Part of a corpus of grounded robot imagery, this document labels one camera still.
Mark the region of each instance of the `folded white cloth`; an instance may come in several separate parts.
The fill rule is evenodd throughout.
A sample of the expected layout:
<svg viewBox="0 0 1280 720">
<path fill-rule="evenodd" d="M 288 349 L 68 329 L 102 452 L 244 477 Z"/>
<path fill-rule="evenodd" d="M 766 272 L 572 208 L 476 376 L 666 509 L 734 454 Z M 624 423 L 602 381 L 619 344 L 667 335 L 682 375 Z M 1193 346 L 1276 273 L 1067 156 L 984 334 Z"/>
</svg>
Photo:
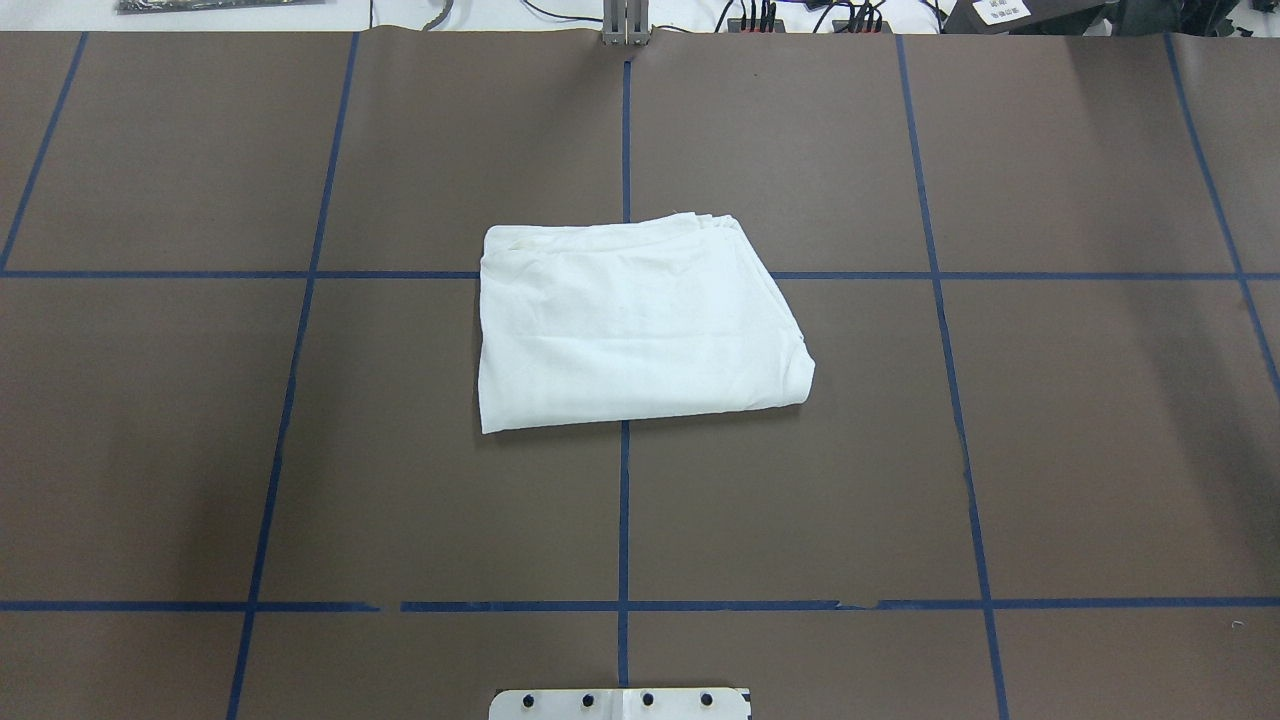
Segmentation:
<svg viewBox="0 0 1280 720">
<path fill-rule="evenodd" d="M 489 229 L 480 260 L 480 425 L 804 402 L 813 360 L 731 217 Z"/>
</svg>

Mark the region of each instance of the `label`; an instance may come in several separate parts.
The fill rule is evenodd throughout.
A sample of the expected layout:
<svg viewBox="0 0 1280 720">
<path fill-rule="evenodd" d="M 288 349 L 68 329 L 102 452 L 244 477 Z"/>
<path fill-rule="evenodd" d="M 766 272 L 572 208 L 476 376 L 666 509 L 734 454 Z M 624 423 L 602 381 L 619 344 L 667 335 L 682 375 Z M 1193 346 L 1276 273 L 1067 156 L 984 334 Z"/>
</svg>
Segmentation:
<svg viewBox="0 0 1280 720">
<path fill-rule="evenodd" d="M 974 0 L 973 9 L 989 26 L 1029 18 L 1032 14 L 1023 0 Z"/>
</svg>

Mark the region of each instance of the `blue tape line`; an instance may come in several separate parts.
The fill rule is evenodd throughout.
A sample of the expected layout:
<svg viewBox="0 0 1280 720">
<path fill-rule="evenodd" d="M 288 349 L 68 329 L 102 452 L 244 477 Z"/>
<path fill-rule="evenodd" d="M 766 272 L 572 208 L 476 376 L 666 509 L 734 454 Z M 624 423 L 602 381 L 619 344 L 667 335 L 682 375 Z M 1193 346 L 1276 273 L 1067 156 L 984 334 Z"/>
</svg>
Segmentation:
<svg viewBox="0 0 1280 720">
<path fill-rule="evenodd" d="M 54 111 L 49 115 L 49 124 L 45 127 L 45 137 L 40 140 L 40 149 L 36 150 L 36 159 L 31 164 L 31 173 L 27 174 L 27 184 L 22 188 L 22 197 L 18 208 L 13 211 L 13 222 L 9 223 L 9 234 L 4 241 L 4 250 L 0 250 L 0 270 L 9 264 L 9 255 L 18 242 L 18 228 L 22 227 L 22 218 L 27 214 L 27 204 L 31 202 L 31 193 L 36 190 L 36 179 L 40 177 L 40 168 L 45 164 L 45 154 L 49 152 L 49 143 L 54 140 L 54 131 L 58 128 L 58 119 L 63 115 L 63 106 L 67 105 L 67 96 L 72 91 L 72 81 L 76 79 L 76 70 L 79 69 L 81 58 L 84 56 L 84 44 L 88 42 L 88 33 L 82 32 L 79 42 L 76 44 L 76 53 L 72 55 L 72 64 L 67 68 L 67 77 L 63 79 L 63 88 L 58 92 L 58 101 L 54 102 Z"/>
<path fill-rule="evenodd" d="M 631 60 L 622 63 L 622 222 L 631 222 Z M 620 424 L 618 443 L 618 687 L 631 684 L 631 423 Z"/>
<path fill-rule="evenodd" d="M 942 296 L 942 277 L 938 268 L 938 252 L 933 241 L 933 219 L 929 213 L 929 196 L 924 188 L 924 161 L 920 156 L 920 140 L 915 126 L 915 109 L 911 101 L 911 81 L 906 68 L 906 46 L 901 35 L 893 36 L 897 45 L 897 69 L 902 81 L 902 102 L 906 109 L 906 128 L 911 140 L 911 163 L 915 167 L 915 188 L 920 201 L 920 222 L 924 227 L 924 247 L 929 256 L 929 272 L 933 275 L 933 301 L 937 306 L 938 331 L 942 334 L 942 357 L 947 368 L 947 387 L 951 391 L 951 416 L 960 437 L 960 454 L 964 460 L 965 491 L 969 495 L 969 530 L 973 539 L 973 553 L 978 566 L 978 589 L 984 602 L 991 601 L 991 580 L 987 575 L 987 552 L 982 541 L 982 520 L 978 515 L 978 493 L 973 484 L 973 464 L 969 459 L 969 437 L 965 433 L 964 407 L 960 404 L 960 383 L 956 379 L 955 356 L 951 351 L 951 329 L 947 325 L 946 302 Z M 991 674 L 996 689 L 996 707 L 1000 720 L 1009 720 L 1009 701 L 1005 694 L 1005 670 L 1000 660 L 1000 639 L 996 634 L 996 614 L 983 610 L 987 625 L 987 651 L 991 655 Z"/>
<path fill-rule="evenodd" d="M 259 602 L 255 612 L 381 612 L 367 602 Z"/>
<path fill-rule="evenodd" d="M 475 281 L 476 270 L 3 270 L 0 278 L 13 279 L 351 279 L 351 281 Z M 769 273 L 778 281 L 928 281 L 933 273 L 916 270 L 783 270 Z M 966 272 L 943 270 L 943 281 L 1236 281 L 1235 273 L 1050 273 L 1050 272 Z M 1244 273 L 1249 281 L 1277 281 L 1280 273 Z"/>
<path fill-rule="evenodd" d="M 1280 597 L 1057 597 L 993 600 L 995 610 L 1280 607 Z"/>
<path fill-rule="evenodd" d="M 940 272 L 945 281 L 1233 281 L 1231 273 L 987 273 L 987 272 Z"/>
<path fill-rule="evenodd" d="M 284 465 L 284 438 L 293 416 L 293 398 L 298 387 L 298 361 L 302 357 L 302 342 L 306 338 L 311 319 L 311 300 L 315 296 L 316 269 L 320 266 L 320 250 L 324 245 L 324 231 L 329 219 L 329 200 L 333 195 L 333 178 L 338 170 L 338 155 L 342 149 L 342 129 L 347 120 L 347 102 L 351 99 L 351 79 L 356 70 L 356 51 L 360 49 L 360 33 L 351 33 L 351 50 L 347 54 L 347 72 L 342 82 L 342 97 L 338 101 L 338 119 L 334 123 L 333 145 L 329 149 L 329 168 L 325 172 L 324 195 L 320 197 L 320 217 L 316 219 L 315 241 L 311 245 L 311 264 L 308 265 L 307 287 L 302 295 L 302 309 L 298 313 L 298 332 L 293 338 L 293 356 L 289 360 L 289 378 L 284 386 L 284 404 L 280 410 L 280 424 L 275 433 L 275 452 L 271 459 L 271 478 L 266 487 L 266 502 L 262 506 L 262 523 L 257 533 L 257 551 L 253 555 L 253 574 L 250 579 L 248 609 L 244 611 L 244 624 L 241 628 L 241 646 L 236 657 L 236 674 L 232 676 L 230 698 L 227 703 L 227 720 L 236 720 L 239 712 L 239 696 L 244 687 L 244 669 L 248 665 L 248 650 L 253 638 L 253 620 L 257 598 L 262 589 L 262 569 L 266 565 L 266 546 L 271 537 L 271 520 L 275 516 L 275 498 L 280 486 L 280 470 Z"/>
<path fill-rule="evenodd" d="M 612 600 L 535 600 L 497 602 L 404 601 L 401 612 L 617 612 Z M 8 600 L 0 612 L 244 612 L 247 602 L 221 601 L 114 601 L 114 600 Z M 1140 610 L 1140 609 L 1280 607 L 1280 597 L 1011 597 L 982 600 L 883 600 L 872 606 L 844 605 L 836 600 L 632 600 L 631 612 L 932 612 L 979 610 Z M 367 602 L 259 602 L 255 612 L 381 612 Z"/>
<path fill-rule="evenodd" d="M 828 612 L 846 610 L 835 600 L 636 600 L 636 612 Z"/>
<path fill-rule="evenodd" d="M 1258 316 L 1258 307 L 1253 302 L 1253 292 L 1249 291 L 1249 282 L 1244 275 L 1244 265 L 1240 263 L 1240 254 L 1235 247 L 1235 238 L 1231 236 L 1231 227 L 1226 222 L 1226 213 L 1222 210 L 1222 201 L 1217 195 L 1217 184 L 1213 183 L 1213 174 L 1210 173 L 1208 160 L 1204 158 L 1204 149 L 1199 142 L 1199 133 L 1196 132 L 1196 120 L 1192 118 L 1190 105 L 1187 102 L 1187 91 L 1183 88 L 1183 73 L 1178 68 L 1178 54 L 1174 51 L 1174 38 L 1165 33 L 1165 53 L 1169 55 L 1169 69 L 1174 74 L 1174 88 L 1178 91 L 1178 105 L 1183 110 L 1183 122 L 1187 123 L 1187 135 L 1190 137 L 1192 149 L 1196 151 L 1196 161 L 1199 164 L 1201 176 L 1204 178 L 1204 187 L 1208 190 L 1208 199 L 1213 204 L 1213 214 L 1217 217 L 1217 227 L 1222 231 L 1222 240 L 1226 242 L 1226 252 L 1231 256 L 1231 266 L 1235 268 L 1235 278 L 1240 284 L 1240 295 L 1244 296 L 1244 306 L 1249 311 L 1249 322 L 1253 324 L 1253 334 L 1258 340 L 1262 351 L 1262 361 L 1267 366 L 1271 377 L 1271 389 L 1275 391 L 1276 400 L 1280 400 L 1280 370 L 1276 369 L 1275 356 L 1271 354 L 1271 345 L 1267 342 L 1266 332 L 1262 329 L 1262 319 Z"/>
<path fill-rule="evenodd" d="M 0 612 L 244 612 L 244 602 L 150 600 L 9 600 Z"/>
<path fill-rule="evenodd" d="M 321 279 L 403 279 L 403 281 L 476 281 L 476 270 L 317 270 Z"/>
<path fill-rule="evenodd" d="M 776 281 L 927 281 L 929 273 L 914 272 L 838 272 L 838 270 L 795 270 L 769 273 Z"/>
<path fill-rule="evenodd" d="M 618 687 L 630 684 L 631 602 L 631 421 L 622 420 L 618 443 Z"/>
<path fill-rule="evenodd" d="M 622 222 L 631 222 L 631 60 L 622 63 Z"/>
<path fill-rule="evenodd" d="M 612 600 L 535 600 L 499 602 L 411 602 L 401 612 L 617 612 Z"/>
<path fill-rule="evenodd" d="M 306 270 L 5 270 L 4 278 L 31 279 L 303 279 Z"/>
</svg>

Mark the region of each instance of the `metal stand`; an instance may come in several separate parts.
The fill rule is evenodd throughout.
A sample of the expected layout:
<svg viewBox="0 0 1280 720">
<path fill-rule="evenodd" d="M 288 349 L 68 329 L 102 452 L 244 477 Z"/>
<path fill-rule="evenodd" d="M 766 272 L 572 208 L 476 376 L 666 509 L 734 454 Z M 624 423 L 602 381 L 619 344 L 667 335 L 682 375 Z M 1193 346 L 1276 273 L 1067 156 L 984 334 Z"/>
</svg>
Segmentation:
<svg viewBox="0 0 1280 720">
<path fill-rule="evenodd" d="M 605 45 L 649 44 L 649 0 L 604 0 Z"/>
</svg>

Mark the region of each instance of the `grid square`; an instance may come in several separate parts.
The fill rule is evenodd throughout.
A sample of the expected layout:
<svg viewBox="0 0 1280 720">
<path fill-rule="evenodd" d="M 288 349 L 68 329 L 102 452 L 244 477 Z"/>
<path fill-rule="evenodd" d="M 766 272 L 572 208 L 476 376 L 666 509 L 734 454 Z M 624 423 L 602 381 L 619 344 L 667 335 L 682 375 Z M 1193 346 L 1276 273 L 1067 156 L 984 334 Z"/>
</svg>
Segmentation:
<svg viewBox="0 0 1280 720">
<path fill-rule="evenodd" d="M 635 218 L 732 214 L 773 270 L 927 270 L 897 76 L 887 36 L 654 37 L 632 74 Z"/>
<path fill-rule="evenodd" d="M 1012 717 L 1245 720 L 1280 707 L 1280 611 L 998 614 Z"/>
<path fill-rule="evenodd" d="M 943 270 L 1231 270 L 1160 37 L 906 53 Z"/>
<path fill-rule="evenodd" d="M 4 715 L 225 717 L 241 620 L 239 614 L 6 614 L 0 619 Z"/>
<path fill-rule="evenodd" d="M 977 597 L 929 283 L 780 284 L 809 400 L 632 423 L 632 598 Z"/>
<path fill-rule="evenodd" d="M 9 268 L 305 269 L 349 42 L 92 35 Z"/>
<path fill-rule="evenodd" d="M 474 717 L 500 689 L 617 685 L 599 614 L 260 615 L 244 720 Z"/>
<path fill-rule="evenodd" d="M 0 233 L 18 210 L 78 41 L 79 33 L 10 32 L 0 44 Z"/>
<path fill-rule="evenodd" d="M 1235 282 L 954 282 L 997 597 L 1280 591 L 1280 406 Z"/>
<path fill-rule="evenodd" d="M 0 281 L 4 600 L 246 597 L 301 295 Z"/>
<path fill-rule="evenodd" d="M 1245 272 L 1280 272 L 1280 149 L 1271 141 L 1280 97 L 1272 45 L 1172 37 L 1187 104 Z"/>
<path fill-rule="evenodd" d="M 490 225 L 620 222 L 623 59 L 586 29 L 362 33 L 323 266 L 474 270 Z"/>
<path fill-rule="evenodd" d="M 617 423 L 480 434 L 471 281 L 321 281 L 264 600 L 613 600 Z"/>
<path fill-rule="evenodd" d="M 756 717 L 996 716 L 980 612 L 634 612 L 630 624 L 632 687 L 750 688 Z"/>
</svg>

